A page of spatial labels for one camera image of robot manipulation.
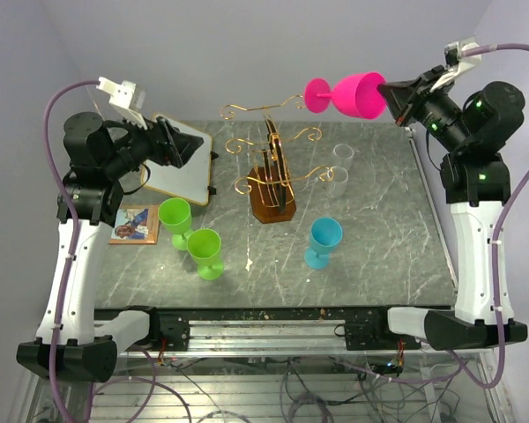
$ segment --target marble table surface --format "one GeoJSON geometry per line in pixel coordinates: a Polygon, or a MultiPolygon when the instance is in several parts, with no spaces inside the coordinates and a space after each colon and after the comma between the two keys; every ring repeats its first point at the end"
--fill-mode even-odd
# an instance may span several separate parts
{"type": "MultiPolygon", "coordinates": [[[[157,245],[110,245],[101,269],[96,307],[127,305],[187,308],[333,307],[358,305],[450,305],[454,287],[447,255],[413,146],[406,132],[390,123],[281,122],[288,138],[316,125],[317,142],[306,137],[285,143],[293,176],[330,165],[335,144],[354,148],[354,162],[343,197],[329,199],[317,179],[296,182],[297,211],[285,223],[261,224],[249,196],[234,181],[251,169],[248,149],[229,154],[232,137],[265,139],[263,122],[192,122],[213,136],[220,157],[212,164],[218,195],[192,206],[192,228],[210,227],[222,239],[226,265],[219,279],[197,275],[187,252],[173,249],[162,227],[157,245]],[[329,266],[310,269],[303,261],[312,222],[337,219],[344,237],[329,266]]],[[[137,176],[123,180],[125,189],[137,176]]],[[[160,204],[167,196],[149,189],[126,197],[124,204],[160,204]]]]}

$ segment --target tabletop clutter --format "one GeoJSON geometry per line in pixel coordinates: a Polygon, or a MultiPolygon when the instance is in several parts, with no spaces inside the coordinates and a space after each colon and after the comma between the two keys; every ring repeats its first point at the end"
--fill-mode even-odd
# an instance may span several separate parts
{"type": "MultiPolygon", "coordinates": [[[[244,108],[235,104],[224,106],[220,115],[225,120],[235,118],[235,110],[242,112],[261,111],[268,134],[266,140],[230,138],[226,142],[228,153],[239,154],[243,147],[250,148],[252,169],[246,176],[238,177],[233,186],[240,195],[250,196],[251,210],[263,224],[289,221],[295,214],[296,202],[292,182],[317,179],[327,197],[336,199],[344,195],[349,172],[353,164],[354,149],[350,145],[337,144],[322,166],[307,174],[292,175],[289,159],[284,153],[283,143],[291,143],[304,134],[310,142],[318,142],[322,131],[307,127],[292,137],[281,136],[272,119],[271,109],[293,102],[296,108],[307,108],[313,113],[325,111],[330,102],[345,115],[375,119],[385,109],[385,103],[376,87],[384,78],[375,73],[357,74],[343,78],[332,92],[329,84],[321,78],[312,79],[303,95],[293,95],[280,104],[258,108],[244,108]]],[[[158,210],[160,223],[172,234],[172,246],[188,251],[197,265],[197,274],[204,280],[219,278],[225,269],[221,260],[221,238],[210,228],[191,228],[190,204],[183,198],[173,197],[164,201],[158,210]]],[[[318,217],[309,230],[309,247],[303,260],[311,268],[321,270],[329,264],[330,254],[343,239],[343,227],[334,217],[318,217]]]]}

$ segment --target wire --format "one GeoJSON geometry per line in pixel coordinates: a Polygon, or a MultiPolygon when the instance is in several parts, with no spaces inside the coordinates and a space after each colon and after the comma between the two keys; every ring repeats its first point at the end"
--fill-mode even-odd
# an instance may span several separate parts
{"type": "Polygon", "coordinates": [[[318,395],[311,392],[305,392],[301,394],[296,400],[290,405],[290,410],[288,411],[288,421],[292,422],[298,410],[303,405],[313,404],[321,411],[321,421],[322,423],[334,423],[335,419],[333,418],[332,412],[327,408],[325,401],[318,395]]]}
{"type": "MultiPolygon", "coordinates": [[[[470,48],[467,51],[460,52],[461,57],[477,56],[481,54],[491,53],[497,50],[524,50],[529,51],[529,44],[518,44],[518,43],[508,43],[508,44],[491,44],[488,46],[470,48]]],[[[450,352],[454,359],[459,363],[459,365],[465,370],[468,377],[470,377],[473,382],[483,389],[492,389],[494,388],[501,380],[503,376],[503,371],[505,369],[505,331],[503,328],[503,316],[501,310],[501,300],[502,300],[502,290],[500,287],[500,277],[499,277],[499,248],[497,241],[500,237],[500,231],[503,227],[503,222],[508,216],[510,209],[517,200],[521,190],[529,182],[529,170],[525,173],[518,186],[513,190],[510,198],[506,202],[505,206],[498,217],[494,231],[492,233],[492,240],[490,242],[492,247],[492,286],[494,292],[494,308],[495,308],[495,325],[497,326],[497,335],[498,335],[498,367],[495,372],[495,376],[492,381],[485,383],[482,382],[465,364],[461,362],[462,360],[455,352],[450,352]]]]}
{"type": "Polygon", "coordinates": [[[223,415],[233,416],[236,419],[239,419],[240,421],[244,421],[245,423],[251,423],[251,421],[247,419],[245,416],[242,416],[241,414],[237,414],[236,412],[229,412],[228,410],[223,410],[223,411],[219,410],[217,412],[209,412],[202,419],[198,420],[196,423],[200,423],[201,421],[204,421],[206,419],[211,419],[213,416],[217,414],[221,414],[222,416],[223,415]]]}
{"type": "Polygon", "coordinates": [[[397,378],[397,377],[389,377],[389,376],[386,376],[386,375],[380,375],[378,373],[373,372],[369,368],[356,366],[356,365],[351,364],[351,363],[349,363],[347,361],[344,361],[344,360],[336,360],[336,362],[341,364],[342,366],[345,366],[345,367],[348,367],[348,368],[352,368],[355,371],[358,371],[358,372],[361,372],[361,373],[366,373],[367,375],[375,376],[376,379],[383,379],[383,380],[385,380],[387,382],[392,382],[392,383],[404,383],[404,384],[411,384],[411,385],[423,384],[423,383],[427,384],[427,383],[435,383],[435,382],[448,382],[450,379],[452,379],[453,377],[457,376],[462,371],[463,368],[462,368],[461,364],[463,364],[463,365],[465,364],[465,362],[462,361],[462,359],[460,359],[460,363],[458,364],[457,370],[452,372],[450,375],[437,376],[437,377],[434,377],[434,378],[431,378],[431,379],[419,379],[419,380],[416,380],[416,379],[404,379],[404,378],[401,378],[401,377],[397,378]]]}
{"type": "MultiPolygon", "coordinates": [[[[288,397],[294,402],[296,401],[294,399],[294,397],[292,397],[292,395],[290,394],[290,392],[288,391],[288,377],[290,376],[290,373],[289,373],[289,370],[292,369],[292,371],[294,372],[294,374],[296,375],[296,377],[298,378],[298,380],[300,381],[300,384],[302,385],[302,387],[307,391],[307,392],[310,392],[310,390],[308,389],[308,387],[306,386],[306,384],[304,383],[303,379],[300,377],[300,374],[298,373],[298,371],[295,369],[294,366],[292,366],[292,364],[290,363],[290,359],[288,359],[288,367],[287,367],[287,372],[286,372],[286,379],[283,380],[283,383],[284,383],[284,390],[286,391],[288,397]]],[[[363,392],[359,392],[358,394],[355,394],[347,399],[344,399],[342,401],[337,401],[337,400],[331,400],[331,399],[326,399],[324,400],[325,403],[329,406],[333,406],[333,407],[337,407],[337,406],[340,406],[340,405],[345,405],[345,404],[359,404],[361,401],[353,401],[354,399],[358,398],[358,397],[362,397],[364,395],[365,391],[363,392]]]]}
{"type": "Polygon", "coordinates": [[[47,160],[49,169],[51,171],[51,174],[53,175],[53,179],[55,180],[55,184],[58,187],[59,191],[61,192],[61,196],[63,196],[63,199],[65,203],[67,204],[67,207],[69,208],[69,212],[71,214],[72,219],[72,235],[71,235],[71,242],[69,244],[69,250],[67,254],[67,258],[64,262],[63,267],[63,273],[61,275],[61,279],[59,282],[59,292],[56,297],[56,309],[55,309],[55,315],[53,318],[53,324],[54,329],[51,336],[51,345],[49,350],[49,360],[48,360],[48,371],[49,371],[49,380],[51,384],[51,394],[53,396],[53,400],[55,401],[55,404],[57,406],[57,409],[63,416],[63,419],[69,423],[73,423],[75,421],[74,418],[72,418],[71,414],[67,410],[67,407],[64,404],[63,398],[61,397],[61,392],[59,390],[59,382],[56,378],[56,348],[59,341],[59,335],[60,335],[60,327],[61,327],[61,319],[63,316],[63,305],[64,305],[64,298],[66,295],[67,285],[69,283],[69,275],[71,273],[71,266],[72,266],[72,257],[75,254],[76,248],[77,248],[77,242],[78,242],[78,230],[80,228],[80,224],[78,222],[78,214],[77,210],[74,206],[74,203],[72,202],[71,196],[67,192],[66,188],[63,185],[63,180],[61,179],[61,175],[59,174],[59,171],[56,168],[55,161],[53,160],[53,154],[51,152],[51,145],[49,142],[49,132],[48,132],[48,124],[49,124],[49,117],[51,115],[51,110],[55,103],[67,92],[74,90],[76,88],[79,88],[81,86],[85,85],[98,85],[98,80],[87,80],[87,81],[81,81],[77,82],[76,84],[69,85],[65,87],[64,89],[58,91],[52,98],[49,100],[47,106],[45,107],[45,112],[43,113],[43,147],[45,148],[45,158],[47,160]]]}
{"type": "Polygon", "coordinates": [[[427,150],[427,157],[429,157],[429,161],[433,165],[435,169],[437,169],[437,172],[441,173],[441,169],[437,167],[433,159],[431,159],[431,151],[429,150],[429,131],[425,130],[425,149],[427,150]]]}
{"type": "MultiPolygon", "coordinates": [[[[239,420],[242,420],[242,421],[244,421],[246,423],[250,423],[250,420],[247,417],[245,417],[245,416],[243,416],[241,414],[237,414],[236,412],[230,412],[228,410],[221,410],[220,406],[213,400],[212,396],[210,394],[208,394],[206,391],[204,391],[202,389],[202,387],[200,385],[198,385],[195,381],[193,381],[188,375],[186,375],[180,367],[174,366],[172,364],[170,365],[170,367],[174,368],[175,370],[178,370],[186,379],[188,379],[190,382],[192,382],[200,390],[200,392],[202,392],[204,395],[206,395],[208,398],[210,398],[210,401],[212,401],[212,404],[215,406],[215,408],[217,408],[219,410],[218,412],[213,412],[213,414],[210,413],[211,415],[221,414],[221,417],[223,418],[223,421],[225,423],[227,423],[227,420],[226,420],[226,417],[225,417],[226,415],[234,416],[234,417],[236,417],[239,420]]],[[[207,414],[202,419],[200,419],[198,422],[203,421],[204,419],[209,419],[210,418],[210,414],[207,414]]]]}
{"type": "MultiPolygon", "coordinates": [[[[359,385],[361,385],[361,389],[362,391],[364,392],[364,385],[362,384],[362,380],[359,379],[359,385]]],[[[364,397],[367,399],[367,401],[369,402],[369,405],[370,407],[372,408],[372,410],[374,410],[374,412],[376,413],[376,416],[380,419],[380,421],[382,423],[385,422],[385,419],[384,417],[382,417],[382,414],[380,414],[380,410],[378,410],[378,407],[374,404],[374,401],[372,401],[369,396],[365,393],[364,394],[364,397]]]]}
{"type": "MultiPolygon", "coordinates": [[[[447,389],[449,388],[449,386],[451,386],[451,383],[452,383],[452,379],[450,379],[447,384],[444,386],[444,389],[443,389],[443,392],[441,393],[441,395],[439,395],[439,397],[431,402],[431,403],[426,403],[425,405],[422,406],[422,408],[420,408],[417,412],[414,412],[411,416],[409,416],[406,420],[404,420],[404,423],[407,423],[407,421],[409,421],[415,414],[418,414],[419,412],[422,412],[423,410],[425,410],[426,408],[428,408],[430,405],[433,405],[433,404],[437,404],[439,401],[441,401],[441,399],[443,398],[444,396],[444,393],[447,391],[447,389]]],[[[433,421],[433,418],[435,417],[435,412],[437,410],[437,406],[435,407],[435,410],[433,410],[433,414],[431,415],[431,420],[430,422],[433,421]]]]}
{"type": "Polygon", "coordinates": [[[123,194],[125,196],[130,196],[131,194],[135,194],[140,189],[142,189],[151,179],[151,169],[149,166],[147,166],[145,163],[141,163],[141,166],[145,168],[145,171],[147,172],[147,177],[145,178],[145,182],[143,182],[141,185],[139,185],[137,188],[132,189],[131,191],[126,191],[123,194]]]}
{"type": "Polygon", "coordinates": [[[190,378],[188,375],[186,375],[181,368],[179,368],[177,366],[174,366],[172,364],[170,365],[170,367],[174,368],[175,370],[178,370],[186,379],[188,379],[190,382],[192,382],[200,390],[200,392],[202,392],[204,395],[206,395],[208,398],[210,398],[210,401],[212,401],[213,406],[215,408],[217,408],[218,410],[220,410],[221,417],[223,417],[223,421],[227,423],[227,420],[225,418],[225,414],[221,410],[221,407],[219,405],[217,405],[217,403],[213,400],[213,398],[212,398],[212,396],[210,394],[208,394],[205,390],[203,390],[200,385],[198,385],[195,381],[192,380],[192,378],[190,378]]]}
{"type": "MultiPolygon", "coordinates": [[[[113,384],[116,384],[116,383],[121,383],[121,382],[140,382],[140,383],[151,383],[153,384],[153,381],[149,380],[149,379],[146,379],[144,377],[138,377],[138,376],[132,376],[132,377],[127,377],[127,376],[122,376],[121,378],[115,378],[115,379],[112,379],[104,384],[102,384],[95,392],[94,392],[94,395],[97,395],[99,394],[104,388],[107,388],[109,385],[113,385],[113,384]]],[[[161,383],[161,382],[155,382],[154,383],[155,386],[159,387],[159,388],[163,388],[164,390],[167,390],[168,392],[170,392],[171,394],[173,394],[175,397],[177,397],[181,403],[183,403],[183,406],[184,406],[184,410],[186,411],[186,415],[188,416],[188,421],[189,423],[192,423],[192,415],[190,414],[190,408],[188,406],[188,403],[186,403],[186,401],[184,400],[184,398],[178,393],[176,392],[175,390],[173,390],[172,388],[170,388],[169,386],[165,385],[164,383],[161,383]]]]}

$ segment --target purple cable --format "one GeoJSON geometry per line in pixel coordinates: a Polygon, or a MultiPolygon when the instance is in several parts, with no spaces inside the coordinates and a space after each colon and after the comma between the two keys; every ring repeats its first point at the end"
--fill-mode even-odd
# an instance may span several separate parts
{"type": "MultiPolygon", "coordinates": [[[[524,50],[529,52],[529,44],[518,44],[518,43],[507,43],[507,44],[490,44],[488,46],[482,46],[477,48],[471,48],[465,52],[461,53],[462,57],[470,57],[470,56],[476,56],[476,55],[483,55],[486,53],[491,53],[493,51],[498,50],[524,50]]],[[[503,371],[505,369],[505,333],[503,331],[503,318],[502,318],[502,312],[498,309],[498,307],[501,307],[502,303],[500,299],[502,298],[502,293],[500,289],[500,278],[499,278],[499,254],[498,254],[498,244],[496,241],[498,241],[500,237],[500,231],[503,226],[503,222],[507,218],[508,213],[510,212],[510,209],[515,203],[515,200],[518,198],[519,193],[521,190],[525,187],[525,185],[529,182],[529,170],[525,173],[524,177],[519,182],[518,186],[513,190],[513,193],[511,194],[510,199],[507,201],[505,206],[502,209],[502,212],[500,213],[500,216],[498,217],[497,222],[494,226],[494,231],[492,232],[492,286],[494,289],[494,306],[495,309],[495,319],[496,324],[498,328],[498,346],[499,346],[499,354],[498,354],[498,369],[495,373],[494,379],[492,379],[489,383],[482,382],[479,380],[476,375],[464,364],[462,361],[459,361],[459,356],[455,352],[449,352],[454,357],[456,361],[458,361],[459,365],[466,371],[466,374],[480,387],[483,389],[491,389],[494,388],[502,379],[503,371]]]]}
{"type": "Polygon", "coordinates": [[[49,352],[49,380],[51,382],[51,392],[53,394],[53,399],[55,400],[55,404],[57,408],[59,409],[59,412],[63,415],[63,419],[68,422],[74,422],[75,420],[72,418],[72,416],[69,414],[69,411],[64,405],[64,401],[61,397],[61,392],[59,391],[59,384],[56,379],[56,346],[59,341],[59,326],[61,324],[61,318],[63,316],[63,306],[64,306],[64,297],[67,290],[67,285],[69,282],[69,274],[71,272],[71,266],[72,266],[72,256],[74,255],[76,249],[77,249],[77,242],[78,242],[78,230],[79,230],[79,223],[78,223],[78,214],[77,210],[74,207],[74,204],[72,203],[71,196],[67,192],[66,188],[63,185],[63,180],[61,179],[61,175],[59,174],[59,171],[56,169],[55,161],[53,160],[53,154],[51,153],[51,146],[49,143],[49,132],[48,132],[48,123],[49,123],[49,116],[51,115],[51,109],[55,105],[56,101],[61,98],[61,96],[71,90],[74,90],[75,88],[79,88],[81,86],[85,85],[98,85],[98,80],[87,80],[87,81],[81,81],[77,82],[76,84],[69,85],[65,87],[64,89],[57,92],[51,100],[49,100],[49,103],[45,107],[45,113],[43,114],[43,146],[45,148],[45,157],[47,159],[47,163],[49,166],[49,169],[51,170],[51,174],[53,175],[53,179],[55,180],[56,186],[59,188],[59,191],[61,192],[61,195],[64,198],[65,203],[67,203],[67,206],[69,207],[69,212],[71,213],[72,218],[72,237],[71,237],[71,243],[69,244],[69,252],[66,258],[66,261],[64,262],[63,267],[63,274],[61,276],[61,281],[59,284],[59,292],[56,297],[56,310],[55,310],[55,316],[53,323],[55,324],[55,328],[53,329],[53,335],[51,337],[51,346],[50,346],[50,352],[49,352]]]}
{"type": "Polygon", "coordinates": [[[189,423],[192,423],[192,415],[190,414],[190,408],[188,406],[188,403],[186,403],[184,398],[178,392],[176,392],[175,390],[173,390],[172,388],[170,388],[169,386],[167,386],[167,385],[165,385],[163,383],[153,382],[153,381],[151,381],[149,379],[145,379],[144,377],[132,376],[131,378],[129,378],[127,376],[122,376],[122,377],[119,377],[119,378],[115,378],[115,379],[112,379],[112,380],[104,383],[103,385],[101,385],[93,394],[97,395],[98,393],[100,393],[101,390],[107,388],[110,385],[113,385],[113,384],[116,384],[116,383],[121,383],[121,382],[127,382],[129,380],[131,380],[132,382],[151,383],[152,385],[158,386],[159,388],[163,388],[164,390],[167,390],[168,392],[173,394],[175,397],[177,397],[180,400],[181,403],[183,403],[184,410],[186,410],[186,414],[188,416],[188,421],[189,421],[189,423]]]}

